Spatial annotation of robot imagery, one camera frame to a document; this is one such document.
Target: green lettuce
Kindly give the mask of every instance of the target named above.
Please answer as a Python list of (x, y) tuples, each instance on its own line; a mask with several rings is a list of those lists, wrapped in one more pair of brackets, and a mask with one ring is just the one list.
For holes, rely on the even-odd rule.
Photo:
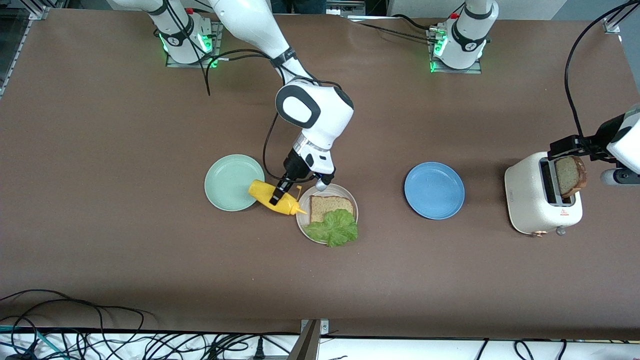
[(358, 224), (350, 212), (337, 209), (325, 214), (324, 221), (307, 225), (305, 234), (329, 247), (337, 247), (358, 238)]

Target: brown table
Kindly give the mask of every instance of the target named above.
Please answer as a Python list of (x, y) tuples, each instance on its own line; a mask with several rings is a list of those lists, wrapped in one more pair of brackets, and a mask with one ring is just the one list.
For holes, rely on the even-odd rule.
[[(562, 74), (585, 22), (498, 21), (472, 76), (429, 73), (419, 41), (340, 17), (277, 20), (306, 68), (355, 103), (332, 152), (360, 238), (328, 249), (293, 217), (207, 201), (218, 158), (260, 158), (280, 86), (268, 62), (220, 63), (207, 97), (199, 70), (164, 67), (146, 14), (54, 10), (0, 101), (2, 295), (52, 288), (139, 307), (157, 315), (149, 329), (296, 331), (323, 317), (339, 334), (638, 337), (639, 190), (605, 187), (606, 165), (589, 163), (582, 222), (542, 239), (512, 229), (503, 194), (508, 166), (575, 133)], [(224, 34), (223, 50), (239, 47)], [(584, 39), (571, 84), (589, 134), (639, 100), (618, 37), (602, 31)], [(277, 124), (271, 168), (282, 171), (298, 131)], [(404, 199), (424, 161), (465, 182), (449, 220)], [(77, 306), (47, 314), (40, 323), (97, 326)]]

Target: mustard bottle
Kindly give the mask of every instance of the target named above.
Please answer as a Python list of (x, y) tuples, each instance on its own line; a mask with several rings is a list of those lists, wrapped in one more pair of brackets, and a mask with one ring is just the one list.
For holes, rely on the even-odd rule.
[(264, 181), (253, 180), (251, 186), (249, 186), (249, 195), (258, 200), (262, 205), (265, 205), (267, 208), (276, 211), (277, 213), (285, 215), (307, 213), (306, 211), (300, 209), (298, 201), (296, 201), (296, 199), (288, 193), (284, 194), (280, 201), (278, 201), (278, 204), (272, 205), (269, 200), (271, 200), (273, 190), (276, 190), (275, 186), (267, 184)]

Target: black cable connector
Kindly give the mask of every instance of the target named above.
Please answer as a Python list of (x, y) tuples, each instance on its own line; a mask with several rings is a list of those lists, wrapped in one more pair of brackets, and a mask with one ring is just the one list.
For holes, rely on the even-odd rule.
[(264, 350), (262, 349), (262, 336), (258, 338), (258, 347), (255, 349), (255, 355), (253, 356), (253, 360), (263, 360), (266, 356), (264, 355)]

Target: white panel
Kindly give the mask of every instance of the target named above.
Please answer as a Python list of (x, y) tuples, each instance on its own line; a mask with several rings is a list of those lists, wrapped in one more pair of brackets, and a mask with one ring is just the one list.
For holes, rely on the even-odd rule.
[[(566, 0), (498, 0), (499, 20), (551, 20)], [(390, 0), (387, 15), (402, 13), (409, 17), (448, 17), (462, 0)]]

